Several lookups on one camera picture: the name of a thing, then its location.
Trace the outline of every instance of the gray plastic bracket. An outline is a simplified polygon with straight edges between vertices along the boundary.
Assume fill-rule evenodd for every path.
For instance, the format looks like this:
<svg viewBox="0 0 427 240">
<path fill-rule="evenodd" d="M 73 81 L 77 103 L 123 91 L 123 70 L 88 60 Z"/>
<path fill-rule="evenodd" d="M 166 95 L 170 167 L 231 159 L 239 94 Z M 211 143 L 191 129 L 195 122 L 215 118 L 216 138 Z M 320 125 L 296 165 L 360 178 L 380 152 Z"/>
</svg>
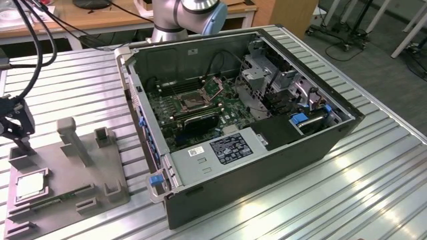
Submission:
<svg viewBox="0 0 427 240">
<path fill-rule="evenodd" d="M 107 147 L 112 144 L 112 137 L 110 136 L 107 127 L 95 129 L 95 140 L 99 148 Z"/>
<path fill-rule="evenodd" d="M 71 144 L 73 149 L 81 159 L 84 166 L 90 166 L 92 164 L 92 159 L 88 153 L 88 150 L 76 134 L 76 121 L 72 117 L 65 117 L 56 121 L 56 131 L 60 135 L 60 139 L 65 145 Z"/>
<path fill-rule="evenodd" d="M 100 207 L 100 202 L 96 200 L 96 197 L 90 198 L 88 200 L 84 200 L 79 202 L 76 205 L 76 212 L 79 214 L 86 214 L 87 212 L 98 209 Z"/>
<path fill-rule="evenodd" d="M 11 221 L 16 222 L 21 219 L 28 218 L 29 216 L 35 215 L 35 212 L 32 211 L 32 209 L 29 208 L 31 204 L 27 203 L 16 208 L 13 208 L 12 210 L 8 211 L 8 216 L 7 219 L 9 219 Z"/>
<path fill-rule="evenodd" d="M 86 197 L 86 196 L 88 196 L 88 195 L 95 194 L 95 192 L 96 192 L 96 186 L 95 186 L 94 183 L 91 183 L 91 185 L 90 185 L 88 188 L 86 188 L 86 189 L 83 189 L 83 190 L 80 190 L 80 191 L 76 191 L 73 194 L 75 194 L 77 197 L 83 198 L 83 197 Z"/>
<path fill-rule="evenodd" d="M 12 147 L 8 154 L 8 163 L 17 169 L 21 170 L 35 165 L 28 155 L 23 155 L 19 147 Z"/>
<path fill-rule="evenodd" d="M 116 190 L 112 190 L 108 185 L 104 183 L 104 194 L 108 198 L 108 202 L 114 203 L 120 200 L 128 193 L 126 189 L 122 187 L 122 183 L 119 179 L 116 179 Z"/>
<path fill-rule="evenodd" d="M 8 240 L 20 240 L 29 234 L 33 234 L 37 231 L 37 225 L 31 221 L 24 222 L 17 225 L 15 228 L 7 230 L 5 239 Z"/>
</svg>

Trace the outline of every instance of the motherboard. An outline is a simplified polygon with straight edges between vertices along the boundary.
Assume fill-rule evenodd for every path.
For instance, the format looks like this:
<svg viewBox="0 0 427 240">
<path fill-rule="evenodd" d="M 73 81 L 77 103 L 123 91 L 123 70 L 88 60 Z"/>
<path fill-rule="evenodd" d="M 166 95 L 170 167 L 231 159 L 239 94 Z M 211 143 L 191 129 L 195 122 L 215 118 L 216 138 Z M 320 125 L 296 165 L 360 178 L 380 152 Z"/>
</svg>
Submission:
<svg viewBox="0 0 427 240">
<path fill-rule="evenodd" d="M 236 79 L 214 76 L 200 88 L 156 85 L 150 104 L 172 152 L 227 135 L 254 123 L 255 117 L 236 94 Z"/>
</svg>

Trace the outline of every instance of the black wire bundle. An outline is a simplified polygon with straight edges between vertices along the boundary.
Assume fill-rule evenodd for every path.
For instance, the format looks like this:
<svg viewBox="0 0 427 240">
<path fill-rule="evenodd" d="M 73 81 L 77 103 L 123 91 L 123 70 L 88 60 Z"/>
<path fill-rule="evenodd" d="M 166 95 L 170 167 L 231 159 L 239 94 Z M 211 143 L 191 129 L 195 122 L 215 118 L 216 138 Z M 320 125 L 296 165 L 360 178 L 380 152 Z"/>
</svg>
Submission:
<svg viewBox="0 0 427 240">
<path fill-rule="evenodd" d="M 132 13 L 131 11 L 126 10 L 123 7 L 120 7 L 118 4 L 115 4 L 115 3 L 111 2 L 110 0 L 104 0 L 104 1 L 108 2 L 108 3 L 111 3 L 116 8 L 119 8 L 119 9 L 120 9 L 122 11 L 124 11 L 126 13 L 128 13 L 128 14 L 136 16 L 138 18 L 140 18 L 140 19 L 143 19 L 143 20 L 154 23 L 154 21 L 152 21 L 151 19 L 148 19 L 148 18 L 146 18 L 146 17 L 142 17 L 142 16 L 139 16 L 138 14 Z M 111 42 L 112 42 L 112 40 L 114 40 L 114 38 L 115 38 L 115 35 L 112 36 L 112 39 L 111 39 L 110 43 L 104 42 L 103 40 L 100 40 L 100 39 L 98 38 L 99 36 L 91 35 L 91 34 L 87 33 L 84 30 L 81 30 L 80 28 L 75 27 L 73 25 L 71 25 L 69 23 L 67 23 L 64 20 L 61 20 L 57 16 L 55 16 L 55 15 L 49 12 L 48 7 L 47 7 L 43 3 L 37 2 L 36 0 L 32 0 L 32 3 L 33 3 L 33 5 L 36 6 L 36 8 L 37 8 L 41 12 L 44 12 L 44 13 L 51 17 L 51 19 L 53 20 L 53 22 L 64 29 L 64 31 L 65 31 L 73 38 L 76 38 L 76 39 L 80 41 L 80 43 L 81 43 L 86 47 L 88 47 L 88 48 L 91 48 L 91 49 L 95 49 L 95 50 L 99 50 L 99 51 L 111 52 L 111 51 L 114 51 L 115 49 L 123 47 L 124 45 L 127 45 L 127 44 L 130 44 L 130 43 L 132 42 L 132 40 L 131 40 L 131 41 L 123 43 L 122 45 L 119 45 L 119 46 L 115 47 L 115 48 L 110 48 L 110 47 L 96 47 L 96 46 L 90 45 L 87 42 L 84 42 L 84 41 L 81 41 L 81 40 L 79 39 L 79 36 L 76 36 L 76 35 L 68 30 L 68 28 L 67 28 L 65 26 L 68 26 L 69 28 L 72 28 L 72 29 L 75 29 L 76 31 L 79 31 L 80 33 L 83 33 L 84 36 L 87 37 L 87 39 L 88 39 L 90 41 L 92 41 L 94 43 L 100 43 L 100 44 L 104 45 L 104 46 L 108 46 L 108 45 L 111 44 Z"/>
<path fill-rule="evenodd" d="M 19 2 L 19 0 L 12 0 L 13 1 L 13 4 L 16 6 L 16 9 L 17 9 L 17 12 L 19 12 L 19 15 L 24 21 L 24 24 L 28 28 L 28 31 L 29 31 L 29 34 L 31 34 L 31 37 L 32 37 L 32 41 L 33 41 L 33 45 L 35 45 L 35 49 L 36 49 L 36 55 L 37 55 L 37 62 L 36 64 L 11 64 L 9 67 L 12 69 L 17 69 L 17 68 L 35 68 L 33 70 L 33 74 L 32 74 L 32 77 L 31 77 L 31 80 L 29 80 L 29 83 L 27 85 L 27 87 L 24 88 L 23 92 L 20 93 L 19 96 L 16 96 L 13 98 L 13 102 L 17 104 L 23 99 L 24 97 L 27 96 L 27 94 L 29 93 L 29 91 L 32 90 L 35 84 L 36 84 L 36 81 L 37 81 L 37 78 L 39 78 L 39 75 L 40 75 L 40 71 L 41 71 L 41 67 L 45 67 L 48 65 L 51 65 L 53 63 L 53 61 L 56 60 L 56 57 L 57 57 L 57 47 L 56 47 L 56 44 L 55 44 L 55 40 L 53 40 L 53 37 L 52 37 L 52 33 L 49 31 L 49 28 L 47 27 L 45 23 L 43 22 L 40 16 L 37 15 L 37 13 L 35 12 L 32 6 L 27 3 L 25 0 L 21 0 L 21 3 L 24 4 L 24 6 L 28 8 L 28 10 L 31 11 L 31 13 L 33 14 L 35 18 L 39 20 L 39 22 L 41 23 L 43 25 L 43 28 L 47 32 L 47 35 L 48 35 L 48 38 L 49 38 L 49 41 L 51 41 L 51 45 L 52 45 L 52 57 L 49 59 L 49 61 L 47 61 L 45 63 L 43 63 L 43 50 L 41 50 L 41 45 L 40 45 L 40 41 L 39 41 L 39 38 L 37 38 L 37 35 L 36 35 L 36 32 L 35 32 L 35 29 L 33 29 L 33 26 L 28 20 L 28 17 L 27 17 L 27 14 L 23 10 L 23 7 L 21 7 L 21 4 Z"/>
</svg>

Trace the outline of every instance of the black cable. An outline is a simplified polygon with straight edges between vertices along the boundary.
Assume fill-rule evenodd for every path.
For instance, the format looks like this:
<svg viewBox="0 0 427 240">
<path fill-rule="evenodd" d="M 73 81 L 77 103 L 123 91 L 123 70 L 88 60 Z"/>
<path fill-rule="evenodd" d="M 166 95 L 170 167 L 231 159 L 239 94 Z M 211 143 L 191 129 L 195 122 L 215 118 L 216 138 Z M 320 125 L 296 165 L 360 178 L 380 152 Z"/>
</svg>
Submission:
<svg viewBox="0 0 427 240">
<path fill-rule="evenodd" d="M 427 82 L 427 80 L 423 78 L 423 76 L 420 76 L 420 75 L 412 70 L 412 68 L 410 67 L 408 62 L 406 61 L 404 63 L 406 63 L 406 67 L 407 67 L 407 69 L 411 71 L 411 73 L 412 73 L 416 77 L 419 77 L 420 80 L 423 80 L 424 82 Z"/>
<path fill-rule="evenodd" d="M 25 0 L 21 1 L 23 4 L 25 5 L 25 7 L 28 8 L 28 10 L 31 11 L 32 15 L 35 16 L 35 18 L 39 20 L 39 22 L 41 23 L 41 26 L 45 30 L 45 33 L 47 33 L 47 36 L 48 36 L 48 39 L 51 41 L 51 45 L 52 45 L 52 57 L 51 59 L 44 62 L 41 64 L 41 67 L 47 67 L 49 66 L 55 60 L 56 60 L 56 57 L 57 57 L 57 53 L 59 53 L 59 50 L 57 50 L 57 46 L 56 46 L 56 43 L 55 43 L 55 39 L 53 39 L 53 36 L 52 36 L 52 33 L 51 33 L 51 30 L 45 24 L 45 22 L 41 20 L 39 14 L 35 12 L 32 6 L 27 3 Z M 11 64 L 11 68 L 12 69 L 24 69 L 24 68 L 35 68 L 36 67 L 36 64 Z"/>
<path fill-rule="evenodd" d="M 95 37 L 92 36 L 91 34 L 88 34 L 86 31 L 83 31 L 81 29 L 79 29 L 77 27 L 75 27 L 73 25 L 71 25 L 68 22 L 65 22 L 64 20 L 61 20 L 57 16 L 55 16 L 51 12 L 49 12 L 49 9 L 47 7 L 47 5 L 44 5 L 41 2 L 36 1 L 36 0 L 32 0 L 32 3 L 35 5 L 35 7 L 41 11 L 44 12 L 49 17 L 51 19 L 56 22 L 56 24 L 69 33 L 68 29 L 64 27 L 64 25 L 67 25 L 68 27 L 71 27 L 72 29 L 75 29 L 76 31 L 81 32 L 83 34 L 86 34 L 86 36 L 88 38 L 92 38 L 92 40 L 98 41 L 100 44 L 103 45 L 107 45 L 107 43 L 98 39 L 99 35 Z"/>
<path fill-rule="evenodd" d="M 20 95 L 16 96 L 13 99 L 15 103 L 17 104 L 24 99 L 24 97 L 27 96 L 27 94 L 29 93 L 31 89 L 33 88 L 33 86 L 36 84 L 36 81 L 37 81 L 37 78 L 40 75 L 41 64 L 43 64 L 43 53 L 41 53 L 41 45 L 40 45 L 40 41 L 39 41 L 39 38 L 37 38 L 37 35 L 35 32 L 35 29 L 32 27 L 32 24 L 31 24 L 28 18 L 27 18 L 25 12 L 24 12 L 23 7 L 19 3 L 19 0 L 12 0 L 12 1 L 16 6 L 19 15 L 20 15 L 20 17 L 24 21 L 24 24 L 28 28 L 28 31 L 29 31 L 29 34 L 32 37 L 32 41 L 33 41 L 33 45 L 35 45 L 35 49 L 36 49 L 36 55 L 37 55 L 37 62 L 35 65 L 35 70 L 33 70 L 33 74 L 32 74 L 29 83 L 28 83 L 27 87 L 24 88 L 23 92 L 20 93 Z"/>
<path fill-rule="evenodd" d="M 254 109 L 254 110 L 256 110 L 256 111 L 260 111 L 260 112 L 268 112 L 270 113 L 270 111 L 268 110 L 260 110 L 260 109 L 256 109 L 256 108 L 254 108 L 254 107 L 250 107 L 250 106 L 247 106 L 250 109 Z"/>
<path fill-rule="evenodd" d="M 148 84 L 150 84 L 151 80 L 158 81 L 158 77 L 156 76 L 151 76 L 150 78 L 147 78 L 147 80 L 144 81 L 144 88 L 150 87 Z"/>
<path fill-rule="evenodd" d="M 412 60 L 415 60 L 416 64 L 420 66 L 420 68 L 423 69 L 423 71 L 424 71 L 424 73 L 426 73 L 427 71 L 426 71 L 424 66 L 423 66 L 422 63 L 416 60 L 416 58 L 412 56 L 412 54 L 411 54 L 410 52 L 406 52 L 406 54 L 412 58 Z M 410 62 L 410 61 L 404 60 L 407 69 L 411 71 L 411 73 L 412 73 L 416 77 L 419 77 L 419 79 L 422 79 L 424 82 L 427 82 L 427 79 L 426 79 L 422 75 L 419 75 L 419 73 L 411 68 L 408 62 Z"/>
<path fill-rule="evenodd" d="M 320 32 L 322 34 L 324 34 L 324 35 L 327 35 L 327 36 L 330 36 L 330 37 L 334 37 L 334 38 L 336 38 L 338 40 L 346 42 L 346 40 L 344 40 L 343 38 L 340 38 L 339 36 L 332 35 L 332 34 L 328 33 L 327 31 L 322 31 L 320 29 L 316 29 L 316 32 Z"/>
<path fill-rule="evenodd" d="M 67 33 L 69 33 L 69 35 L 72 36 L 72 37 L 75 37 L 79 41 L 80 41 L 80 43 L 84 45 L 84 46 L 87 46 L 88 48 L 91 48 L 91 49 L 95 49 L 95 50 L 99 50 L 99 51 L 104 51 L 104 52 L 111 52 L 111 51 L 114 51 L 115 49 L 118 49 L 118 48 L 120 48 L 120 47 L 123 47 L 124 45 L 127 45 L 127 44 L 130 44 L 131 42 L 126 42 L 126 43 L 123 43 L 122 45 L 119 45 L 118 47 L 115 47 L 115 48 L 108 48 L 108 47 L 95 47 L 95 46 L 91 46 L 90 44 L 87 44 L 84 41 L 81 41 L 80 39 L 79 39 L 79 37 L 67 29 L 67 27 L 61 24 L 61 23 L 64 23 L 67 26 L 69 26 L 71 28 L 73 28 L 75 30 L 77 30 L 79 32 L 81 32 L 81 33 L 84 33 L 88 37 L 91 37 L 92 39 L 95 39 L 96 41 L 99 41 L 103 45 L 108 45 L 104 41 L 102 41 L 100 39 L 98 39 L 98 38 L 95 38 L 91 34 L 88 34 L 86 31 L 83 31 L 81 29 L 79 29 L 79 28 L 76 28 L 75 26 L 72 26 L 71 24 L 68 24 L 65 21 L 63 21 L 59 17 L 56 17 L 51 12 L 49 12 L 49 10 L 48 10 L 48 7 L 43 4 L 43 3 L 40 3 L 40 2 L 37 2 L 37 4 L 39 5 L 36 5 L 37 6 L 37 8 L 40 9 L 40 11 L 43 11 L 51 18 L 52 18 L 52 20 L 56 22 L 56 24 L 64 29 L 64 31 L 67 32 Z"/>
<path fill-rule="evenodd" d="M 212 58 L 208 62 L 208 67 L 207 67 L 207 70 L 206 70 L 206 73 L 204 73 L 204 76 L 203 76 L 203 79 L 207 79 L 208 78 L 208 75 L 211 73 L 211 68 L 212 68 L 212 64 L 214 64 L 214 60 L 216 58 L 216 56 L 220 54 L 220 53 L 228 53 L 243 65 L 246 65 L 248 68 L 250 66 L 242 61 L 242 59 L 228 50 L 226 49 L 220 49 L 218 50 L 214 55 L 212 55 Z"/>
<path fill-rule="evenodd" d="M 140 18 L 140 19 L 151 22 L 152 24 L 155 24 L 154 20 L 151 20 L 151 19 L 148 19 L 148 18 L 146 18 L 146 17 L 135 14 L 134 12 L 131 12 L 131 11 L 128 11 L 128 10 L 126 10 L 123 7 L 120 7 L 120 6 L 119 6 L 118 4 L 115 4 L 112 1 L 110 1 L 110 0 L 104 0 L 104 1 L 106 1 L 107 3 L 110 3 L 111 5 L 114 5 L 118 9 L 120 9 L 120 10 L 124 11 L 126 13 L 128 13 L 128 14 L 134 15 L 135 17 L 138 17 L 138 18 Z"/>
<path fill-rule="evenodd" d="M 326 19 L 323 18 L 323 14 L 322 14 L 322 10 L 320 10 L 320 0 L 318 1 L 318 8 L 319 8 L 319 15 L 320 15 L 320 18 L 322 18 L 320 27 L 327 29 Z"/>
<path fill-rule="evenodd" d="M 344 15 L 344 12 L 346 12 L 346 10 L 347 10 L 347 7 L 348 7 L 348 4 L 351 3 L 351 1 L 352 1 L 352 0 L 348 0 L 348 2 L 347 2 L 346 5 L 344 5 L 344 8 L 343 8 L 343 10 L 342 10 L 342 12 L 340 12 L 340 15 L 339 15 L 339 18 L 338 18 L 339 21 L 342 21 L 342 17 L 343 17 L 343 15 Z"/>
<path fill-rule="evenodd" d="M 116 32 L 112 33 L 112 37 L 111 37 L 111 40 L 108 42 L 108 46 L 112 44 L 114 40 L 115 40 L 115 36 L 116 36 Z"/>
<path fill-rule="evenodd" d="M 335 57 L 332 57 L 332 56 L 330 55 L 328 50 L 330 50 L 331 47 L 339 45 L 340 43 L 342 43 L 342 42 L 338 42 L 338 43 L 332 44 L 331 46 L 328 46 L 328 47 L 324 49 L 324 53 L 326 53 L 326 55 L 327 55 L 331 59 L 334 59 L 334 60 L 336 60 L 336 61 L 339 61 L 339 62 L 348 62 L 351 59 L 354 59 L 354 58 L 363 52 L 363 49 L 362 49 L 355 55 L 352 55 L 350 58 L 347 58 L 347 59 L 338 59 L 338 58 L 335 58 Z"/>
<path fill-rule="evenodd" d="M 424 72 L 427 72 L 427 69 L 424 68 L 423 64 L 419 62 L 419 60 L 412 56 L 412 54 L 407 53 L 411 59 L 416 62 L 416 64 L 420 66 Z"/>
<path fill-rule="evenodd" d="M 267 92 L 267 90 L 270 89 L 270 87 L 272 86 L 272 84 L 274 84 L 274 82 L 275 82 L 275 80 L 276 80 L 276 77 L 278 77 L 279 73 L 280 73 L 280 69 L 278 68 L 276 71 L 275 71 L 275 73 L 274 73 L 274 76 L 272 76 L 272 78 L 271 78 L 271 80 L 270 80 L 270 82 L 268 82 L 268 84 L 267 84 L 266 92 Z"/>
</svg>

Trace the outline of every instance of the power supply label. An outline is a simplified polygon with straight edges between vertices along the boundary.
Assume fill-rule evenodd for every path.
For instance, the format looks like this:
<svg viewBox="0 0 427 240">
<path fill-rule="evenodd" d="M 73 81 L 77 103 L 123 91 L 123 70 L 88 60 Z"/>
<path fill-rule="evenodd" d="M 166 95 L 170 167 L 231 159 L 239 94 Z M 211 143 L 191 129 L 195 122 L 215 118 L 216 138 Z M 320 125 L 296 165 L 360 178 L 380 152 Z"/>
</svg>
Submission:
<svg viewBox="0 0 427 240">
<path fill-rule="evenodd" d="M 220 163 L 224 165 L 254 153 L 240 133 L 224 137 L 210 144 Z"/>
</svg>

